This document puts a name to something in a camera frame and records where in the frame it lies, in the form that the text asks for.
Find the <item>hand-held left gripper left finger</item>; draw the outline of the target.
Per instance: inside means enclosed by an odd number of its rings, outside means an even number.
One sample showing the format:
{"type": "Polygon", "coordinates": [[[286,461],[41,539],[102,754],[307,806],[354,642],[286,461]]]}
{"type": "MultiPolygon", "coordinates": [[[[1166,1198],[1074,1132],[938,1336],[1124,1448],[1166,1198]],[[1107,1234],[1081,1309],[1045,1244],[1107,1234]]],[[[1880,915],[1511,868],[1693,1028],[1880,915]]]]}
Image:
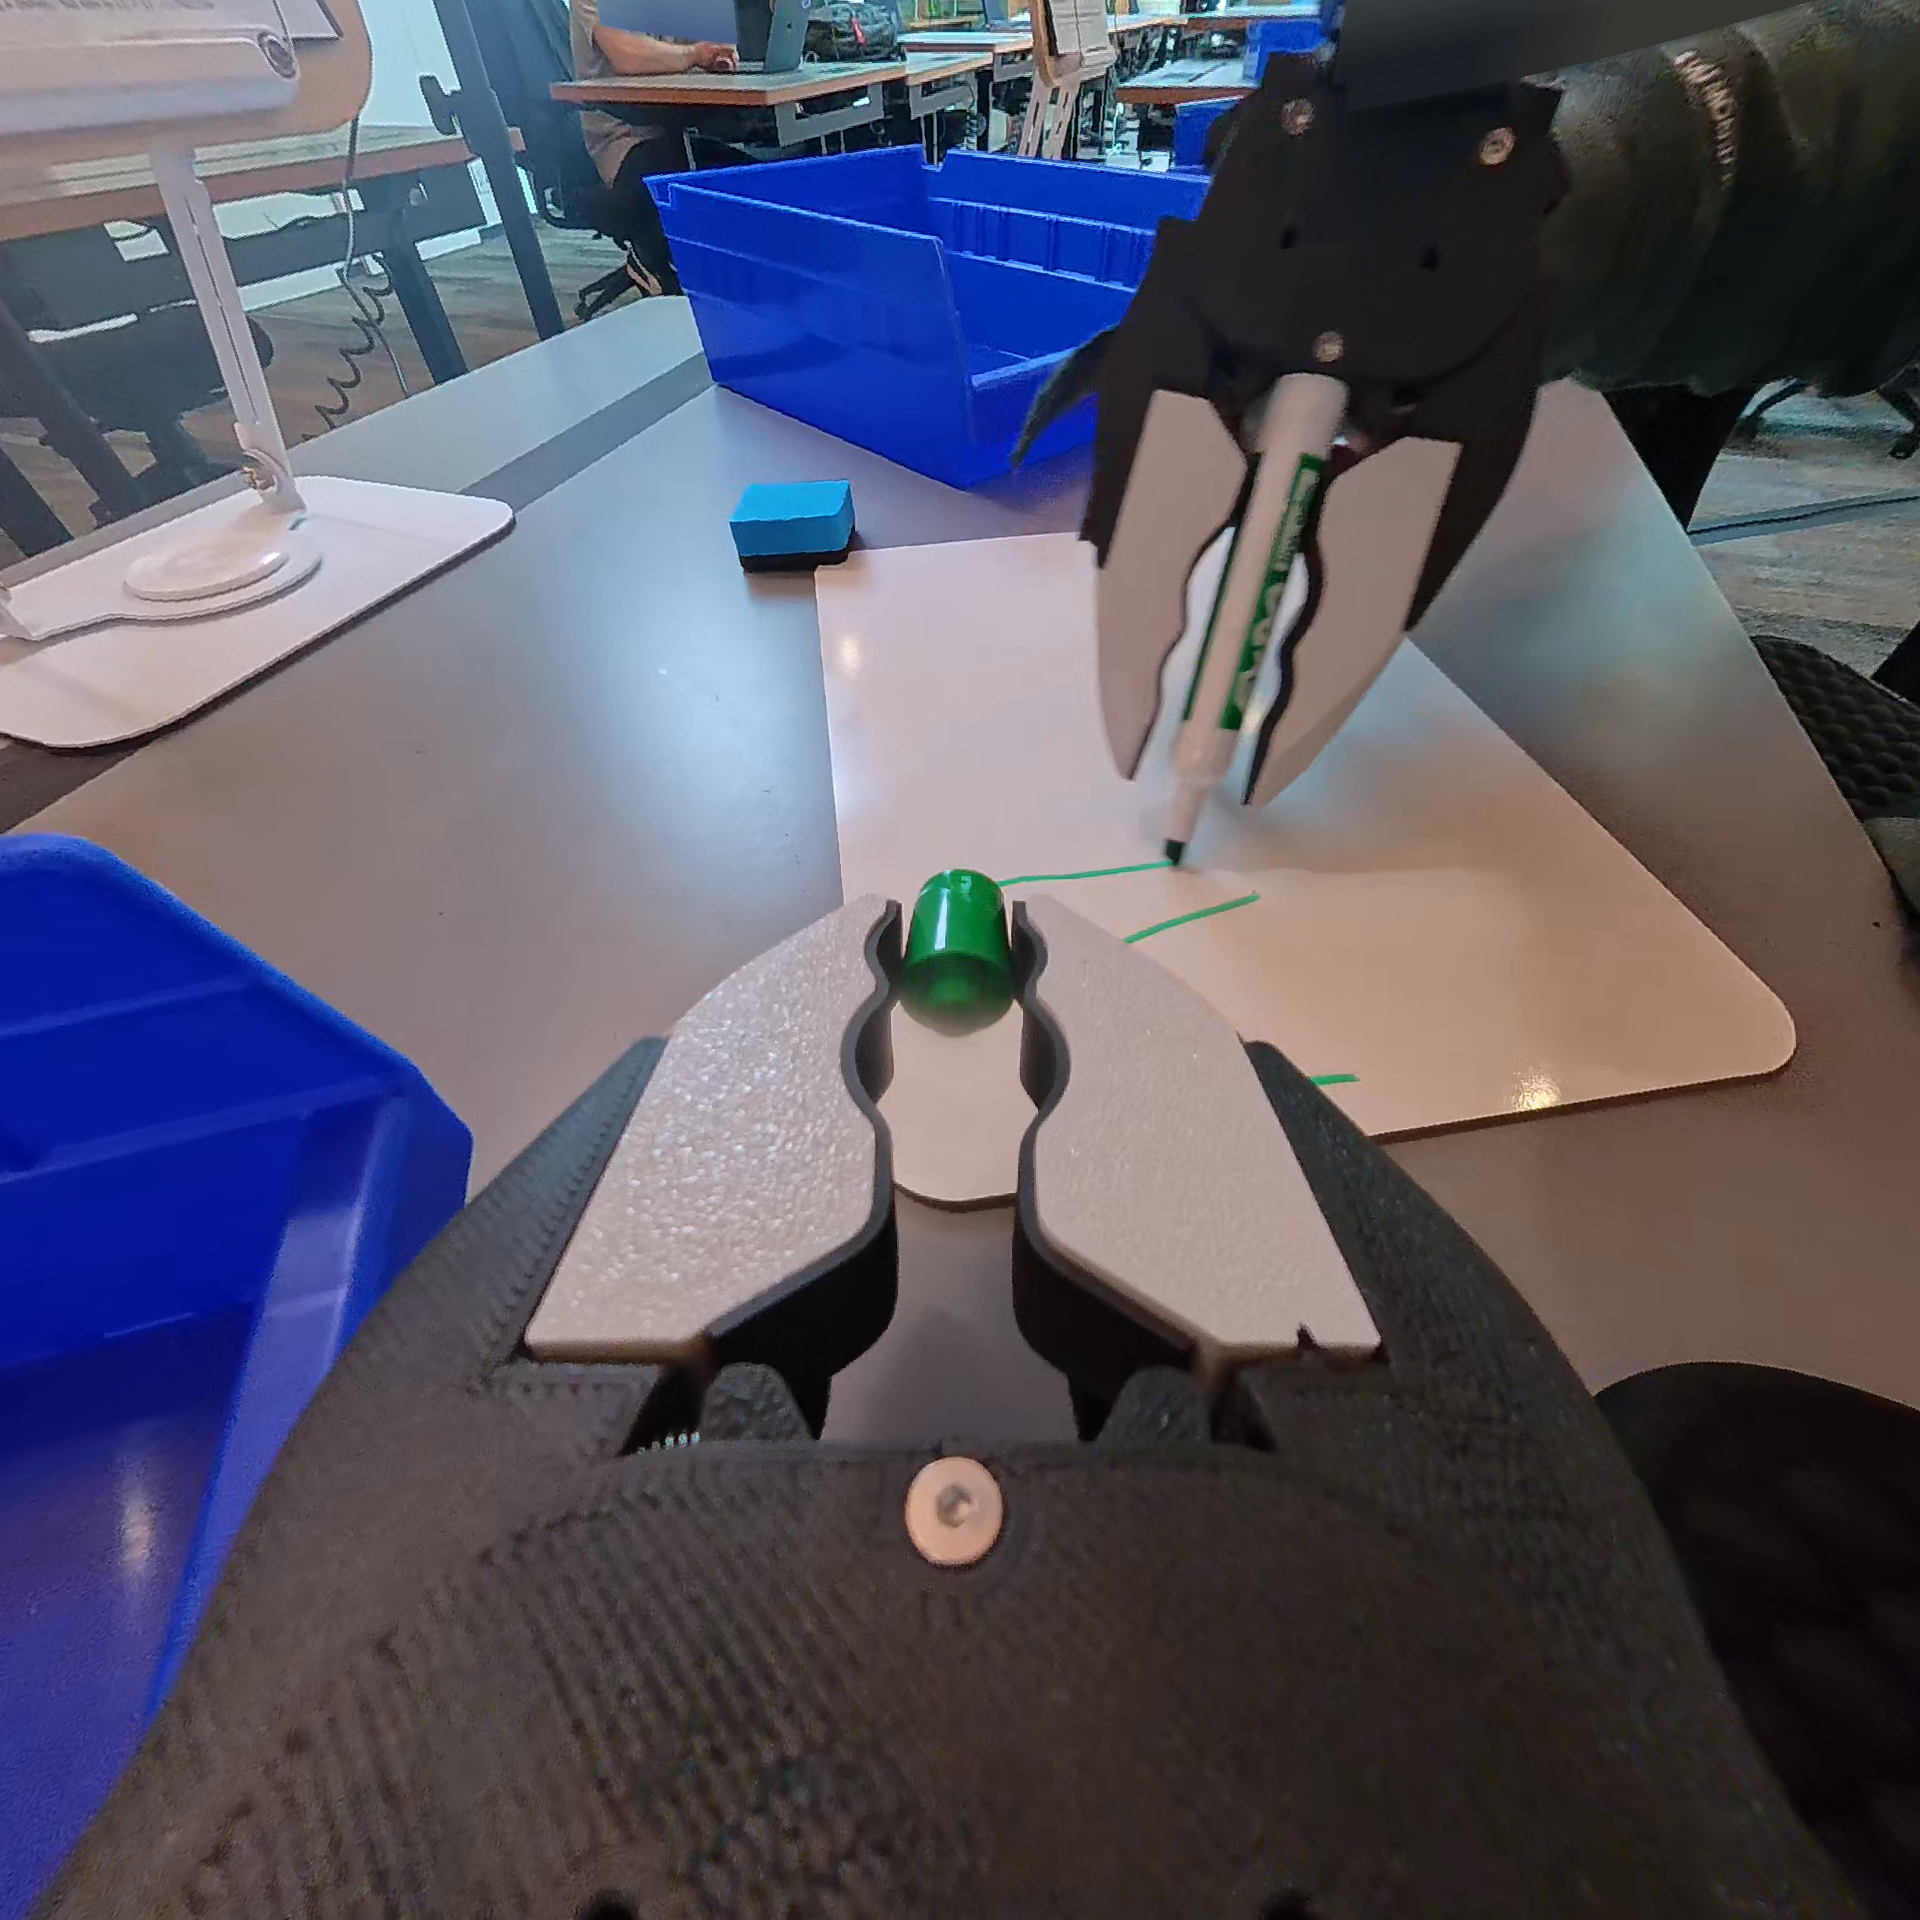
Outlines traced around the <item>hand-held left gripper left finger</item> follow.
{"type": "Polygon", "coordinates": [[[898,1305],[891,998],[903,904],[862,894],[699,998],[526,1324],[541,1361],[771,1369],[805,1424],[898,1305]]]}

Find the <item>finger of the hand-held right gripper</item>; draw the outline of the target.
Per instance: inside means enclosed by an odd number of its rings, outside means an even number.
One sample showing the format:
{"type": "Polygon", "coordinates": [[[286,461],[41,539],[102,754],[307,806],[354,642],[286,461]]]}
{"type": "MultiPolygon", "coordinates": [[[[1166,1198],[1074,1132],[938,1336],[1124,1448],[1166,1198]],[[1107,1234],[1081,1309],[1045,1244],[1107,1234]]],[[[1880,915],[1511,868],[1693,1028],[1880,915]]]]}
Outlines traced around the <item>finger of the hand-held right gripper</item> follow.
{"type": "Polygon", "coordinates": [[[1124,778],[1141,772],[1163,667],[1190,625],[1190,579],[1235,526],[1249,457],[1209,399],[1152,391],[1116,521],[1096,561],[1096,703],[1124,778]]]}
{"type": "Polygon", "coordinates": [[[1242,806],[1301,779],[1406,642],[1460,451],[1460,440],[1402,437],[1330,481],[1311,539],[1311,598],[1279,642],[1279,687],[1242,806]]]}

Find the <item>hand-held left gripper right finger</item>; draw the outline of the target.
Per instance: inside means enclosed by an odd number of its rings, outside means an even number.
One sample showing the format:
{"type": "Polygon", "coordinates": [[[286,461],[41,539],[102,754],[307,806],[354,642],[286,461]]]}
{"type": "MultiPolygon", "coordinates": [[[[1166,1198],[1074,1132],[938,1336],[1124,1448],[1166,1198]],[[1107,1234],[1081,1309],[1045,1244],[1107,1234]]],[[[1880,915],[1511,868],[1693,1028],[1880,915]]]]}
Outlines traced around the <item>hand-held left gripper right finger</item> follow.
{"type": "Polygon", "coordinates": [[[1024,1338],[1105,1424],[1141,1371],[1214,1405],[1239,1371],[1383,1358],[1378,1322],[1235,1026],[1141,946],[1015,904],[1024,1338]]]}

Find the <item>green dry-erase marker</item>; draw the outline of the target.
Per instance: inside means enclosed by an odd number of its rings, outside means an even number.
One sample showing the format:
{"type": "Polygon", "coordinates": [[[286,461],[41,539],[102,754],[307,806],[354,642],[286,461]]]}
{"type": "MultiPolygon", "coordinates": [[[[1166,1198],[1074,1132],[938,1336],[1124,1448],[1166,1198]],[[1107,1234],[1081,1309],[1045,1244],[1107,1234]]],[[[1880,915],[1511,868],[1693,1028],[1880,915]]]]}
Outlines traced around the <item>green dry-erase marker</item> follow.
{"type": "Polygon", "coordinates": [[[1186,857],[1202,806],[1235,759],[1342,413],[1346,384],[1311,371],[1283,376],[1264,403],[1235,539],[1174,733],[1176,782],[1163,830],[1174,865],[1186,857]]]}

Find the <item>white whiteboard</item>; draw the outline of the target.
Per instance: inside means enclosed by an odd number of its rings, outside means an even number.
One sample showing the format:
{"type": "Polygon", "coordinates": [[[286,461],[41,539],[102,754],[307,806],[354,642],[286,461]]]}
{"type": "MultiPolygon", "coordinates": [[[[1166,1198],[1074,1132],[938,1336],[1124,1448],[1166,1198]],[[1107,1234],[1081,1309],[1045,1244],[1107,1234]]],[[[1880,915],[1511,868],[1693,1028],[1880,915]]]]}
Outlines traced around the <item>white whiteboard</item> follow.
{"type": "Polygon", "coordinates": [[[1063,897],[1378,1139],[1792,1062],[1784,998],[1410,642],[1166,868],[1168,726],[1124,779],[1086,542],[855,552],[812,598],[849,897],[913,911],[948,868],[1063,897]]]}

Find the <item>green marker cap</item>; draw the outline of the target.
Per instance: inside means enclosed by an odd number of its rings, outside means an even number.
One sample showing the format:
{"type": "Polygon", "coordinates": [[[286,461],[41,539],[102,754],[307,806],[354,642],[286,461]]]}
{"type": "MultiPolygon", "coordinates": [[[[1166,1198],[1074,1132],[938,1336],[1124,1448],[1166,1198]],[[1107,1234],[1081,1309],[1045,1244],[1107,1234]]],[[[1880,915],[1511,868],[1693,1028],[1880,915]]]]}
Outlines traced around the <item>green marker cap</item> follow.
{"type": "Polygon", "coordinates": [[[944,1039],[969,1039],[1009,1011],[1015,952],[995,877],[944,868],[922,884],[906,935],[898,998],[915,1023],[944,1039]]]}

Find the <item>blue whiteboard eraser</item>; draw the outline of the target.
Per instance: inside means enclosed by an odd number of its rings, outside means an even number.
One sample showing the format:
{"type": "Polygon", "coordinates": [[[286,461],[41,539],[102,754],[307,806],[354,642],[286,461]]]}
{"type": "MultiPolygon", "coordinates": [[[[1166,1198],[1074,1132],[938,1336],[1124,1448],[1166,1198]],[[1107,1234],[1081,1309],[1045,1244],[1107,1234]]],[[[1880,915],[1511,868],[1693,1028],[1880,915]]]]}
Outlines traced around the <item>blue whiteboard eraser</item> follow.
{"type": "Polygon", "coordinates": [[[845,476],[755,483],[739,497],[731,546],[745,572],[818,572],[855,546],[855,493],[845,476]]]}

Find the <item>wooden office table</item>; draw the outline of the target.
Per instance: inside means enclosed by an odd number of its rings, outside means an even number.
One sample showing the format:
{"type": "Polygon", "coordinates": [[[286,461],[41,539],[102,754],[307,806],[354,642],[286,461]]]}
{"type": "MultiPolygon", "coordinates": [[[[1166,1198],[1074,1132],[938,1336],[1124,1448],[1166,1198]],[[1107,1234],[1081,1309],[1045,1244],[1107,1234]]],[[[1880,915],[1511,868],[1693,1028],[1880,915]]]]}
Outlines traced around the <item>wooden office table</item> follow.
{"type": "Polygon", "coordinates": [[[548,96],[569,108],[648,115],[677,109],[771,115],[782,148],[881,124],[890,108],[923,120],[951,108],[975,108],[976,76],[990,76],[992,49],[917,52],[894,63],[805,63],[790,70],[686,70],[664,77],[557,82],[548,96]]]}

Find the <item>black office chair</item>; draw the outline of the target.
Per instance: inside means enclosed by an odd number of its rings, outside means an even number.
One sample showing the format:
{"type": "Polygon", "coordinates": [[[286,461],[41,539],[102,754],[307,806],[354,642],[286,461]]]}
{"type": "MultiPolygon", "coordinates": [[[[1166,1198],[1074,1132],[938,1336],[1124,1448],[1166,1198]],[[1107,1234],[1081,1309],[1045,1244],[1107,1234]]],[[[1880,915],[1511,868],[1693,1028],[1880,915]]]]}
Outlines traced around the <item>black office chair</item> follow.
{"type": "Polygon", "coordinates": [[[633,249],[632,206],[610,197],[581,131],[581,115],[551,96],[576,82],[569,2],[436,2],[455,89],[422,77],[424,108],[442,133],[471,137],[475,86],[484,77],[510,131],[510,155],[532,192],[535,218],[593,231],[622,249],[622,267],[587,281],[576,320],[587,324],[622,297],[660,297],[660,278],[633,249]]]}

